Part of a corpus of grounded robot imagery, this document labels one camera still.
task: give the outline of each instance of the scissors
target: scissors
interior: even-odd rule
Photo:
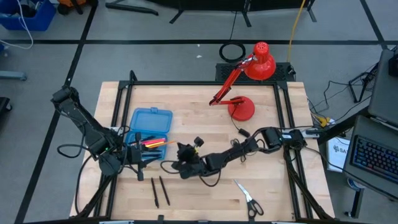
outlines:
[[[246,196],[246,202],[248,204],[248,215],[249,219],[254,219],[257,214],[263,215],[264,211],[262,210],[261,206],[256,202],[250,195],[249,192],[240,184],[238,181],[234,180],[238,187],[243,191]]]

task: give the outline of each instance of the gray carpet floor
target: gray carpet floor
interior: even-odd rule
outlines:
[[[145,1],[129,1],[159,11],[160,16],[107,9],[100,1],[87,40],[181,40],[228,39],[232,12],[184,12],[175,24],[169,24],[177,12]],[[384,40],[398,43],[398,2],[366,0]],[[250,12],[252,27],[246,27],[237,15],[233,39],[289,40],[298,9]],[[292,49],[292,65],[297,81],[304,82],[309,99],[318,103],[328,81],[347,83],[375,64],[381,46],[360,0],[316,0],[312,22],[304,11],[297,26],[296,40],[370,40],[374,44],[300,44]],[[35,40],[80,40],[90,8],[83,15],[71,12],[55,15],[48,31],[32,32]],[[23,31],[0,27],[0,39],[28,39]],[[7,49],[0,55],[0,70],[26,72],[28,80],[0,80],[0,96],[11,99],[14,109],[0,123],[0,222],[14,223],[32,171],[44,143],[53,116],[52,93],[64,83],[70,72],[78,42],[74,44],[38,42],[30,50]],[[72,86],[80,92],[81,102],[94,113],[101,83],[125,80],[134,70],[139,80],[214,80],[220,44],[85,44],[82,48]],[[247,51],[252,49],[247,44]],[[271,44],[277,62],[285,62],[288,45]],[[240,53],[230,47],[230,57]],[[332,84],[328,96],[345,86]],[[329,101],[323,112],[339,118],[354,106],[348,90]],[[355,107],[350,114],[368,104]],[[71,208],[76,176],[82,158],[69,160],[56,153],[56,146],[78,142],[80,134],[65,118],[60,118],[50,150],[32,197],[25,222],[67,218]],[[343,174],[325,171],[337,218],[350,220],[344,212],[351,208],[354,192]],[[366,190],[358,222],[395,223],[398,204]]]

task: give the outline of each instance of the keyboard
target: keyboard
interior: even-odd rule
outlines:
[[[398,150],[355,136],[351,164],[398,183]]]

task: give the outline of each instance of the scissor handle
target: scissor handle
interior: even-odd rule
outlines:
[[[252,199],[250,202],[248,202],[249,218],[254,218],[254,217],[256,217],[257,214],[263,215],[264,211],[263,211],[262,207],[260,206],[260,204],[258,204],[258,202],[256,202],[256,200]]]

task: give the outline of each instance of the wooden table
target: wooden table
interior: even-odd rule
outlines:
[[[118,82],[104,82],[99,94],[95,118],[103,125],[110,126],[116,99]],[[209,106],[208,102],[220,89],[220,86],[133,86],[131,104],[127,119],[130,123],[136,108],[158,107],[173,112],[172,127],[169,139],[184,144],[193,144],[195,137],[200,136],[204,145],[199,154],[222,152],[231,147],[230,140],[244,137],[238,134],[231,122],[226,106]],[[254,116],[245,122],[237,122],[239,128],[250,133],[266,126],[279,126],[275,106],[274,91],[271,86],[234,86],[226,98],[244,95],[250,97],[256,105]],[[282,106],[285,106],[282,91],[280,91]],[[312,125],[303,83],[289,83],[289,95],[296,126]],[[120,122],[123,103],[119,110]],[[317,141],[308,139],[308,146],[318,149]],[[167,148],[167,160],[176,160],[177,145]],[[323,171],[322,161],[318,154],[302,150],[302,160],[309,191],[325,211],[334,217],[330,194]],[[288,175],[282,150],[273,154],[258,152],[249,156],[241,163],[239,159],[230,162],[221,174],[221,180],[216,187],[205,186],[198,177],[182,180],[179,175],[170,175],[160,168],[155,161],[144,169],[145,180],[139,182],[131,170],[125,169],[118,177],[112,219],[156,220],[158,215],[164,215],[165,220],[248,220],[245,196],[233,182],[237,179],[251,196],[264,209],[263,216],[257,216],[256,221],[294,219],[292,199],[290,196]],[[78,197],[79,208],[82,209],[98,188],[101,171],[98,163],[89,161],[80,182]],[[168,206],[159,182],[162,176],[171,206]],[[160,208],[156,208],[150,178],[155,179]],[[206,180],[212,183],[217,175]],[[300,190],[298,190],[301,216],[305,217]],[[103,203],[101,214],[104,214],[106,203]]]

